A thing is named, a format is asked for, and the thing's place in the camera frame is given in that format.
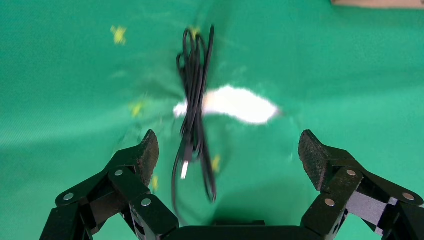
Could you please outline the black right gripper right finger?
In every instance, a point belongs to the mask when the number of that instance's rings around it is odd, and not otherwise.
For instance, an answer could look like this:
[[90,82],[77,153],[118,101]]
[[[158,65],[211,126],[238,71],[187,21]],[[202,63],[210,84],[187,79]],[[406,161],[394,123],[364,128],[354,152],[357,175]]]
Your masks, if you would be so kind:
[[421,240],[424,200],[417,193],[366,170],[348,151],[327,146],[311,130],[298,143],[303,168],[319,192],[301,226],[333,240],[349,215],[383,240]]

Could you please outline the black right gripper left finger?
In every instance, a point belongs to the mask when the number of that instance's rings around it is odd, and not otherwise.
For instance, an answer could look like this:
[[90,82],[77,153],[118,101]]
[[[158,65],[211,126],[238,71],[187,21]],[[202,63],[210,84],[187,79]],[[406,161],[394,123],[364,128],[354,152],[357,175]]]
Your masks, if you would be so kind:
[[177,217],[149,189],[159,159],[154,131],[141,143],[117,151],[105,168],[55,199],[43,240],[91,240],[108,219],[120,215],[139,240],[166,240]]

